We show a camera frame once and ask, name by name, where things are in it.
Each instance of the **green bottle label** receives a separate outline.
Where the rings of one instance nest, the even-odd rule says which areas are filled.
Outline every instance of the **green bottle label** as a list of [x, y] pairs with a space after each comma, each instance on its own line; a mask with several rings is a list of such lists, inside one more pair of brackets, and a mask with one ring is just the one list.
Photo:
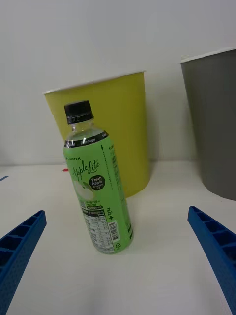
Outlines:
[[103, 253], [123, 250], [133, 230], [109, 135], [66, 141], [63, 152], [94, 246]]

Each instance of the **apple illustration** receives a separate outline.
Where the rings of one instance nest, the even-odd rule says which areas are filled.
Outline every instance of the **apple illustration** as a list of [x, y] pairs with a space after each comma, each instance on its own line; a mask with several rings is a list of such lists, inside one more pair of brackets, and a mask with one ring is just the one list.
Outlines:
[[76, 193], [85, 200], [92, 200], [94, 194], [89, 184], [83, 182], [81, 185], [78, 181], [73, 181]]

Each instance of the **bottle neck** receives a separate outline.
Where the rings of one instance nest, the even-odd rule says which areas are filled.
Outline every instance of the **bottle neck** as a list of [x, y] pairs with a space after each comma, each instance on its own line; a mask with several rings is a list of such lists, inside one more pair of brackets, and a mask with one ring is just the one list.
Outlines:
[[86, 120], [84, 122], [81, 122], [81, 123], [72, 124], [71, 127], [72, 127], [73, 132], [81, 132], [81, 131], [89, 130], [93, 127], [93, 118]]

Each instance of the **container rim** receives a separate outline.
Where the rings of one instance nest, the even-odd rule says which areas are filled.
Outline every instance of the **container rim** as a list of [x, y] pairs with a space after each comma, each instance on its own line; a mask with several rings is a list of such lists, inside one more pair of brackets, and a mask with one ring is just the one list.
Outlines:
[[194, 57], [189, 57], [189, 58], [184, 57], [183, 59], [181, 59], [181, 63], [186, 63], [188, 61], [208, 57], [211, 55], [217, 55], [217, 54], [225, 53], [226, 51], [230, 51], [230, 50], [234, 50], [234, 49], [236, 49], [236, 48], [222, 48], [222, 49], [218, 49], [218, 50], [215, 50], [215, 51], [212, 51], [209, 53], [205, 53], [202, 55], [194, 56]]
[[49, 91], [43, 92], [43, 94], [45, 95], [45, 94], [48, 94], [48, 93], [51, 93], [51, 92], [64, 91], [64, 90], [68, 90], [68, 89], [72, 89], [72, 88], [78, 88], [78, 87], [82, 87], [82, 86], [89, 85], [89, 84], [100, 83], [100, 82], [109, 81], [109, 80], [117, 79], [117, 78], [120, 78], [120, 77], [124, 77], [124, 76], [127, 76], [127, 75], [132, 75], [132, 74], [137, 74], [137, 73], [144, 73], [144, 72], [145, 72], [145, 70], [129, 72], [129, 73], [122, 73], [122, 74], [119, 74], [119, 75], [106, 77], [106, 78], [101, 78], [101, 79], [97, 79], [97, 80], [93, 80], [93, 81], [88, 81], [88, 82], [84, 82], [84, 83], [81, 83], [81, 84], [75, 84], [75, 85], [71, 85], [71, 86], [64, 87], [64, 88], [58, 88], [58, 89], [54, 89], [54, 90], [49, 90]]

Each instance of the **blue mark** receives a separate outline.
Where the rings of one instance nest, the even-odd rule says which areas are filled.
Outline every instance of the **blue mark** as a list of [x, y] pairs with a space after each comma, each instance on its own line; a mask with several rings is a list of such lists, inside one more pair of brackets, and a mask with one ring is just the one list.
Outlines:
[[0, 178], [0, 182], [3, 181], [7, 177], [9, 177], [9, 176], [4, 176], [3, 178]]

